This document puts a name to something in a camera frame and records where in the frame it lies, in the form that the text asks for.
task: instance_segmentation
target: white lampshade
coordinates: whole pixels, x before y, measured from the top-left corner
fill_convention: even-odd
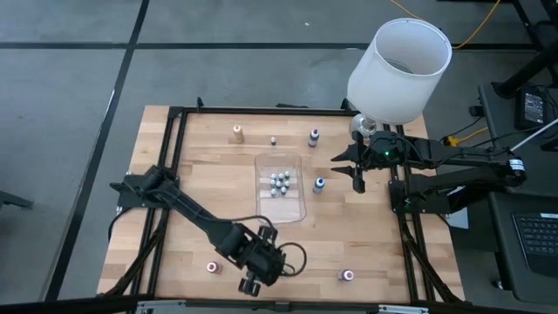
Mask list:
[[[402,125],[416,119],[452,59],[446,35],[412,18],[390,21],[350,75],[347,99],[380,123]]]

